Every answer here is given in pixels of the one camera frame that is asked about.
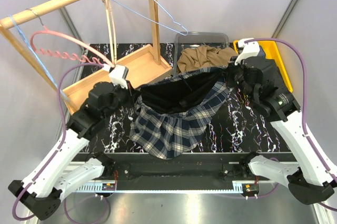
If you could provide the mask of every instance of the gray plastic bin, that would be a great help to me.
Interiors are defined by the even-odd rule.
[[[223,33],[189,32],[187,36],[177,34],[174,42],[173,76],[177,74],[177,62],[181,52],[186,48],[197,48],[201,45],[211,47],[229,47],[228,36]]]

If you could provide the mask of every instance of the gray wall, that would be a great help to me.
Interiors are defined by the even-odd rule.
[[[280,38],[296,46],[308,69],[308,125],[331,160],[337,163],[337,85],[335,52],[336,0],[300,0]],[[302,70],[297,57],[284,46],[280,51],[294,93],[302,100]],[[337,207],[337,195],[329,200]]]
[[[149,16],[148,0],[119,0]],[[158,0],[189,31],[223,32],[230,41],[242,37],[271,36],[290,0]],[[87,43],[107,43],[105,8],[101,0],[82,0],[67,7]],[[151,42],[149,21],[113,4],[118,43]],[[159,20],[182,30],[159,10]],[[173,42],[175,33],[160,27],[162,43]]]
[[[0,0],[0,18],[15,14],[49,0]],[[58,12],[42,17],[49,29],[70,34]],[[21,25],[25,35],[41,30],[38,20]],[[57,49],[62,52],[79,53],[80,48],[71,42],[54,36],[39,35],[35,37],[40,47]],[[56,93],[11,47],[9,42],[0,36],[0,216],[1,223],[17,223],[12,217],[11,209],[15,197],[7,190],[14,179],[27,176],[48,153],[55,142],[60,125],[57,110]],[[74,65],[71,61],[57,58],[40,57],[53,77],[58,81],[62,72]],[[74,75],[69,76],[65,86],[71,84]],[[18,214],[23,214],[23,207]]]

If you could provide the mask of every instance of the plaid skirt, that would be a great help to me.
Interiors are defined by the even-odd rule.
[[[154,84],[141,86],[159,86],[173,83],[199,75],[223,71],[224,67],[201,68],[192,72],[179,74]],[[196,106],[181,113],[161,114],[146,105],[140,94],[135,102],[136,119],[131,123],[130,139],[143,146],[149,154],[161,159],[172,159],[183,152],[195,148],[205,133],[206,125],[212,116],[225,102],[229,89],[226,87],[223,75],[216,79],[215,84],[205,98]]]

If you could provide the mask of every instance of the wooden clothes rack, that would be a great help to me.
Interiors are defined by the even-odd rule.
[[[30,8],[31,10],[24,10],[20,13],[13,15],[14,21],[19,25],[29,22],[33,19],[43,16],[59,8],[65,7],[80,0],[51,0],[42,3],[38,6]],[[149,0],[150,6],[150,18],[158,22],[158,5],[153,0]],[[13,45],[13,47],[27,60],[27,62],[41,75],[41,77],[53,88],[55,86],[51,80],[44,73],[42,67],[38,64],[35,58],[31,55],[29,50],[19,42],[19,40],[8,30],[14,27],[14,23],[11,18],[6,17],[0,20],[0,32],[1,34]],[[160,39],[159,39],[159,25],[151,23],[152,30],[152,44],[153,46],[147,46],[145,49],[141,48],[134,53],[130,54],[125,59],[117,61],[119,64],[126,65],[131,73],[131,78],[135,79],[135,84],[132,79],[129,79],[134,87],[141,84],[145,84],[154,80],[159,80],[172,73],[171,66],[160,55]],[[135,72],[143,69],[140,76],[135,77]],[[88,88],[92,87],[96,82],[106,80],[107,74],[100,72],[94,76],[90,75],[80,82],[73,84],[66,88],[65,94],[70,98],[70,102],[66,103],[71,113],[78,110],[85,98],[88,96]]]

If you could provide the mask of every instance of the blue wire hanger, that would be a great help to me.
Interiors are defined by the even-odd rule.
[[[173,16],[172,16],[171,14],[169,14],[169,12],[168,12],[168,11],[167,11],[167,10],[166,10],[166,9],[159,3],[159,2],[157,2],[156,0],[153,0],[153,1],[154,1],[155,3],[157,3],[158,6],[159,6],[163,11],[165,11],[165,13],[167,13],[167,15],[172,19],[173,23],[178,24],[179,26],[181,26],[181,27],[186,31],[186,33],[185,33],[185,32],[183,32],[183,33],[182,33],[182,32],[179,32],[179,31],[177,31],[177,30],[175,30],[175,29],[172,29],[172,28],[170,28],[170,27],[165,26],[164,24],[161,24],[161,23],[158,23],[158,22],[156,22],[156,21],[154,21],[154,20],[151,20],[150,18],[148,18],[148,17],[146,17],[146,16],[144,16],[144,15],[142,15],[142,14],[136,12],[135,10],[129,8],[128,6],[125,6],[124,4],[122,4],[122,3],[120,3],[120,2],[118,2],[118,1],[116,1],[116,0],[112,0],[112,1],[115,2],[115,3],[117,3],[119,6],[122,6],[122,7],[126,8],[126,9],[130,10],[131,12],[133,12],[133,13],[135,13],[135,14],[137,14],[137,15],[139,15],[139,16],[141,16],[141,17],[147,19],[147,20],[149,20],[150,22],[156,23],[156,24],[158,24],[158,25],[160,25],[160,26],[162,26],[162,27],[164,27],[164,28],[167,28],[167,29],[169,29],[169,30],[172,30],[172,31],[174,31],[174,32],[177,32],[178,34],[181,34],[181,35],[183,35],[183,36],[187,36],[188,33],[189,33],[189,31],[188,31],[183,25],[181,25],[180,23],[176,22],[176,21],[174,20]]]
[[[43,26],[42,20],[41,18],[38,16],[38,14],[33,11],[30,8],[27,8],[28,10],[32,11],[34,15],[36,15],[39,19],[40,19],[40,23]],[[51,80],[51,82],[54,84],[55,88],[57,89],[57,83],[54,80],[54,78],[52,77],[51,73],[48,71],[48,69],[45,67],[45,65],[42,63],[42,61],[40,60],[40,58],[38,57],[37,53],[33,50],[33,48],[31,47],[31,44],[29,43],[28,39],[26,38],[25,34],[23,33],[23,31],[20,29],[20,27],[18,26],[18,24],[16,23],[16,21],[14,20],[12,15],[9,15],[9,18],[12,20],[14,27],[16,28],[17,32],[19,33],[21,39],[25,42],[25,44],[27,45],[27,47],[30,49],[30,51],[33,53],[36,61],[38,62],[38,64],[42,67],[43,71],[45,72],[45,74],[47,75],[47,77]],[[67,101],[69,101],[68,96],[65,95],[65,93],[61,90],[61,95],[63,96],[63,98]]]

